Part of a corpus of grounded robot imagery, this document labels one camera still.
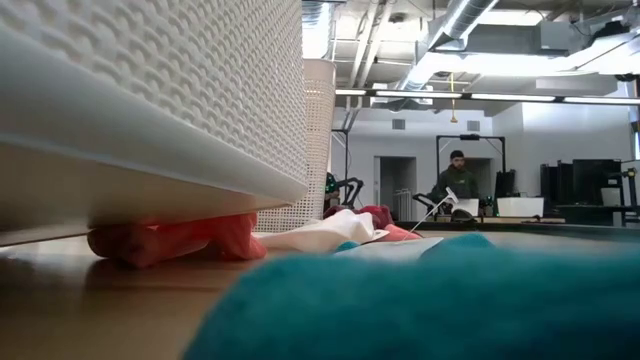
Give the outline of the small crimson garment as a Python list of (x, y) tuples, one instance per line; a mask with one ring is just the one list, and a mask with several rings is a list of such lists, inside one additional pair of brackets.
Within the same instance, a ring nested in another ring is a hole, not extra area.
[(350, 210), (354, 214), (369, 213), (372, 216), (372, 223), (376, 230), (384, 230), (388, 225), (395, 224), (390, 209), (386, 205), (368, 205), (360, 209), (352, 209), (344, 205), (335, 205), (324, 212), (323, 218), (327, 219), (344, 210)]

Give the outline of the white garment with tag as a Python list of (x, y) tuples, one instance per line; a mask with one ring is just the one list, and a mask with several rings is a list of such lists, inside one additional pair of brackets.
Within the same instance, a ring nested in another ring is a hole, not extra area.
[(253, 236), (267, 249), (297, 251), (303, 253), (331, 253), (345, 242), (356, 244), (379, 240), (389, 232), (377, 230), (371, 213), (355, 214), (342, 210), (327, 219), (281, 233), (259, 233)]

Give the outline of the white perforated plastic bin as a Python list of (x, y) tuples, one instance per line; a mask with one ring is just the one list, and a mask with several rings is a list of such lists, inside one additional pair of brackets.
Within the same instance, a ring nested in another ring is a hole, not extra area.
[(323, 214), (335, 106), (335, 66), (328, 60), (304, 60), (307, 124), (306, 195), (292, 206), (261, 211), (255, 230), (280, 233), (318, 220)]
[(301, 0), (0, 0), (0, 247), (297, 202)]

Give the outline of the small coral pink garment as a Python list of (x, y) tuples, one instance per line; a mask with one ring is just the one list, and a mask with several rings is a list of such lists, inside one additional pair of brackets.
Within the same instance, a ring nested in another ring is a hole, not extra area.
[(384, 242), (401, 242), (401, 241), (407, 241), (407, 240), (421, 239), (420, 235), (414, 232), (408, 231), (406, 229), (403, 229), (401, 227), (398, 227), (394, 224), (388, 224), (384, 228), (384, 230), (387, 231), (387, 234), (381, 238), (381, 241), (384, 241)]

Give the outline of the person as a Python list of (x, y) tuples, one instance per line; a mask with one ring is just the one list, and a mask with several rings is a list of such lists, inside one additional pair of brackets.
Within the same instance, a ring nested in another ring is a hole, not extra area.
[(447, 195), (449, 188), (458, 199), (479, 199), (479, 187), (475, 175), (465, 166), (464, 153), (454, 150), (450, 154), (449, 166), (438, 175), (436, 184), (427, 197), (438, 203)]

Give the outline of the white background container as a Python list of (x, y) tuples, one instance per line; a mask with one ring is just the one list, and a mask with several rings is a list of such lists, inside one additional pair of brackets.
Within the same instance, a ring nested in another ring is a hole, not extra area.
[(499, 214), (502, 217), (542, 217), (544, 199), (541, 197), (507, 197), (497, 199)]
[(459, 199), (457, 203), (452, 206), (452, 211), (465, 211), (472, 217), (476, 217), (479, 212), (479, 199)]

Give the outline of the teal garment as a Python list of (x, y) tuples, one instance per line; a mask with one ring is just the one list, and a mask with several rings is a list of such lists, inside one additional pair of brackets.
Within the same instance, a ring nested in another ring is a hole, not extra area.
[(282, 257), (238, 279), (182, 360), (640, 360), (640, 250), (468, 234), (401, 261)]

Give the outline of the black metal stand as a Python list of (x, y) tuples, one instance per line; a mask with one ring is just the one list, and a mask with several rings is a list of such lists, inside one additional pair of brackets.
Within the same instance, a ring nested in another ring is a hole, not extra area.
[(465, 169), (471, 173), (481, 199), (494, 197), (497, 172), (506, 172), (506, 138), (477, 133), (436, 136), (436, 183), (433, 197), (443, 200), (447, 191), (441, 185), (442, 173), (451, 165), (450, 153), (459, 150), (465, 155)]

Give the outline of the coral red garment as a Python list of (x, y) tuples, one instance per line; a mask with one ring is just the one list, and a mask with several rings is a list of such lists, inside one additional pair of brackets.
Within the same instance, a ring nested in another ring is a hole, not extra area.
[(161, 225), (118, 225), (94, 229), (87, 235), (99, 257), (134, 268), (192, 256), (207, 261), (249, 261), (267, 250), (252, 234), (255, 213)]

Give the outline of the wooden background table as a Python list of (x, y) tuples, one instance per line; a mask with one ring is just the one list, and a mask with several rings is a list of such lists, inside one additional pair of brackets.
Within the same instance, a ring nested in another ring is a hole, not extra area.
[(485, 224), (565, 224), (564, 218), (542, 218), (542, 217), (472, 217), (464, 219), (452, 219), (451, 216), (431, 217), (426, 220), (428, 223), (485, 223)]

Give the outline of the grey ceiling unit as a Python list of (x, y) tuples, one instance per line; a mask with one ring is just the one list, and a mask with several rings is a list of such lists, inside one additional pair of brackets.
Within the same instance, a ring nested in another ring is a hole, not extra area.
[(542, 21), (536, 25), (535, 49), (543, 54), (568, 55), (583, 49), (585, 37), (570, 22)]

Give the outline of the black ceiling light rail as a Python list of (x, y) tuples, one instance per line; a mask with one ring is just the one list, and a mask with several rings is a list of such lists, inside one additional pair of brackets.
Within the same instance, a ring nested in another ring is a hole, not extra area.
[(338, 89), (336, 96), (352, 97), (383, 97), (401, 99), (429, 99), (429, 100), (463, 100), (463, 101), (495, 101), (495, 102), (526, 102), (526, 103), (564, 103), (576, 105), (612, 105), (612, 106), (640, 106), (637, 97), (606, 97), (606, 96), (561, 96), (561, 95), (531, 95), (531, 94), (502, 94), (502, 93), (472, 93), (472, 92), (434, 92), (434, 91), (404, 91), (379, 89)]

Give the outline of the silver ventilation duct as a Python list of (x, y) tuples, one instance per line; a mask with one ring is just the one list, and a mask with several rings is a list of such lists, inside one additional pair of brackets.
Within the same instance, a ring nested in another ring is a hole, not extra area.
[(396, 90), (421, 90), (434, 74), (441, 72), (444, 55), (437, 52), (443, 45), (453, 42), (455, 51), (466, 48), (468, 36), (483, 15), (492, 10), (499, 0), (450, 0), (446, 12), (428, 22), (426, 34), (415, 42), (413, 65)]

